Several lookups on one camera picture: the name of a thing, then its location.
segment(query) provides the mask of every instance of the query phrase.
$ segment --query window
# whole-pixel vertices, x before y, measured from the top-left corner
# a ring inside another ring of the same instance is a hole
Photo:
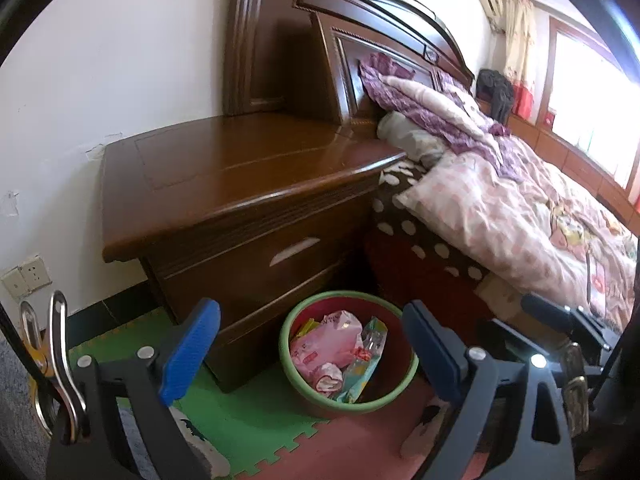
[[[623,188],[637,171],[638,103],[640,88],[603,44],[551,18],[538,125],[582,150]]]

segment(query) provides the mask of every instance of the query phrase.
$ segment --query pink plastic bag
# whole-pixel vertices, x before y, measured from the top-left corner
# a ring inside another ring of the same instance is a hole
[[[353,314],[340,310],[324,316],[322,323],[302,337],[292,341],[291,360],[305,381],[325,363],[338,368],[349,366],[354,350],[362,347],[362,325]]]

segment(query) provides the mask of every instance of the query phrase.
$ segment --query curtain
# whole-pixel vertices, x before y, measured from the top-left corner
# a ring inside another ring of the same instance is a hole
[[[507,61],[504,75],[513,85],[513,113],[529,120],[536,77],[536,22],[531,0],[505,0]]]

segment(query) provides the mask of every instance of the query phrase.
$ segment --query brown polka dot bedding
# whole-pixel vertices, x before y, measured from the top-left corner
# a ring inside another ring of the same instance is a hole
[[[419,265],[427,257],[440,260],[445,272],[476,288],[489,270],[430,231],[398,201],[398,194],[417,184],[426,173],[422,165],[404,160],[380,174],[378,193],[372,201],[376,226],[388,236],[409,241],[415,254],[412,264]]]

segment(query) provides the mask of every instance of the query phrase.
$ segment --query nightstand top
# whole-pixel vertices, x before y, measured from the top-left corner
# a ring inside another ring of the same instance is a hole
[[[381,140],[285,114],[174,124],[107,146],[102,256],[130,260],[179,230],[330,190],[404,157]]]

